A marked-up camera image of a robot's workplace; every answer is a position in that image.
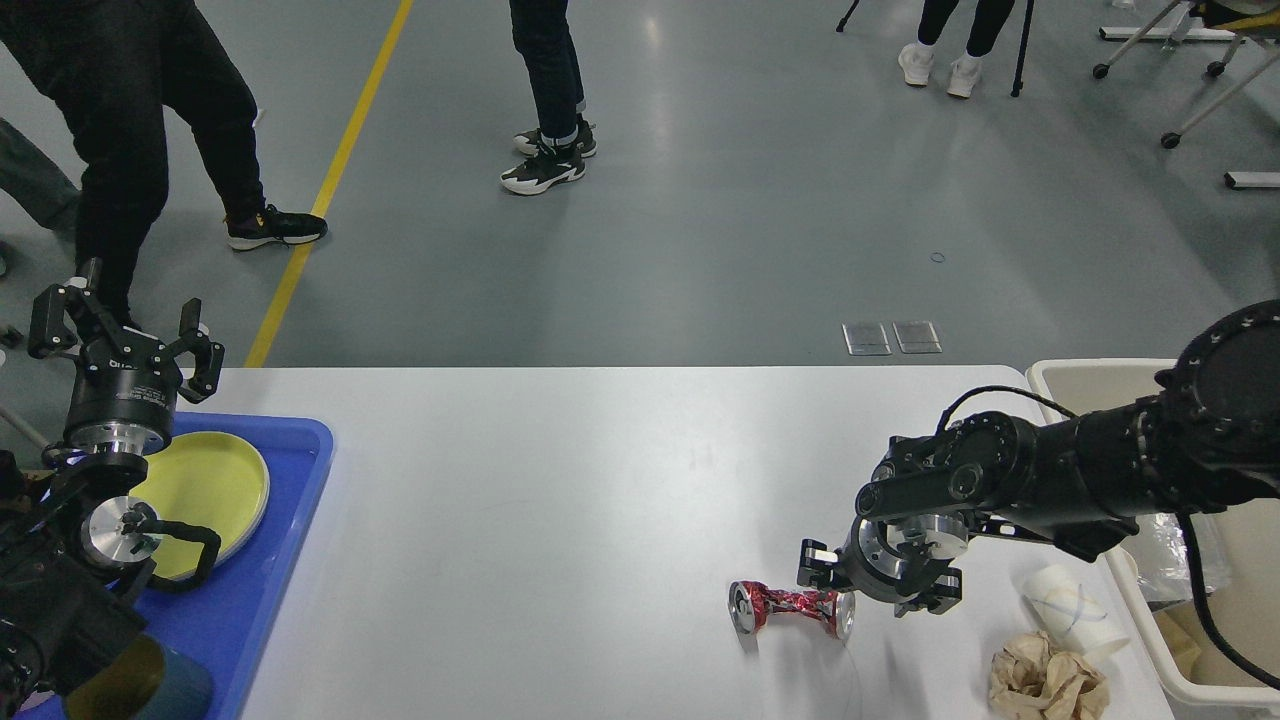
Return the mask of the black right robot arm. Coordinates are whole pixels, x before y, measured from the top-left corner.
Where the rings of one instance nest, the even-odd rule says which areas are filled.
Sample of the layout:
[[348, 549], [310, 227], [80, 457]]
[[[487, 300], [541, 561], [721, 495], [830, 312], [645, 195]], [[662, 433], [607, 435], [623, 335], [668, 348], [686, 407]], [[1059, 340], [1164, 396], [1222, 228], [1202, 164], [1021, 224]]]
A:
[[897, 614], [947, 612], [960, 594], [952, 561], [973, 536], [1051, 544], [1087, 562], [1172, 514], [1187, 543], [1193, 603], [1210, 641], [1267, 687], [1277, 678], [1217, 629], [1190, 524], [1277, 497], [1277, 301], [1243, 307], [1198, 334], [1155, 379], [1160, 392], [1037, 427], [1005, 413], [890, 439], [858, 492], [836, 550], [805, 539], [797, 583], [856, 591]]

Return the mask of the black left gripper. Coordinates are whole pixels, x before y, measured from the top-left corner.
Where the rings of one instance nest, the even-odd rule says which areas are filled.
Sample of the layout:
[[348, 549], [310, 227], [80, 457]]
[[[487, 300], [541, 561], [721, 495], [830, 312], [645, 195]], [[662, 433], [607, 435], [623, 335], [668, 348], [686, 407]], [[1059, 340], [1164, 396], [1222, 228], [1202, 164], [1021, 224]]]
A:
[[[32, 306], [28, 355], [46, 359], [82, 346], [67, 414], [67, 445], [86, 451], [161, 451], [172, 442], [178, 395], [201, 404], [218, 392], [225, 346], [201, 322], [202, 301], [180, 310], [177, 340], [160, 347], [160, 368], [125, 354], [120, 323], [99, 299], [102, 260], [91, 258], [61, 284], [51, 284]], [[111, 348], [87, 347], [105, 340]], [[182, 375], [175, 360], [195, 359]]]

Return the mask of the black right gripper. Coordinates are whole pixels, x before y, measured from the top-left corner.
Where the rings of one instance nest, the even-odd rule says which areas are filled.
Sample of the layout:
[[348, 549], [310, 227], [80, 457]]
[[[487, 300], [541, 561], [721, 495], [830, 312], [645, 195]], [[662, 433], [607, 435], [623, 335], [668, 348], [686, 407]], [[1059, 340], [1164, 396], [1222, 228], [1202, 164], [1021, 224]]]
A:
[[854, 523], [845, 546], [829, 550], [801, 541], [796, 584], [844, 593], [850, 589], [893, 605], [893, 616], [946, 614], [963, 601], [963, 571], [952, 566], [970, 532], [959, 514], [922, 514], [900, 521]]

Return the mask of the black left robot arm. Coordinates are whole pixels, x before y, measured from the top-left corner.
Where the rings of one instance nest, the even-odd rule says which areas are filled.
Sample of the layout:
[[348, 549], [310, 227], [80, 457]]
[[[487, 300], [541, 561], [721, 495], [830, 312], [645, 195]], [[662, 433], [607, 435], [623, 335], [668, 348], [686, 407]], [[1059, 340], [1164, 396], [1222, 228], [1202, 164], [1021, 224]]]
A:
[[3, 716], [32, 694], [69, 696], [119, 659], [146, 620], [147, 588], [182, 593], [215, 568], [220, 536], [163, 519], [134, 488], [150, 454], [172, 443], [179, 398], [198, 404], [220, 380], [224, 347], [180, 311], [159, 340], [115, 319], [99, 297], [101, 260], [49, 286], [32, 309], [28, 354], [70, 357], [76, 383], [50, 473], [29, 482], [3, 455]]

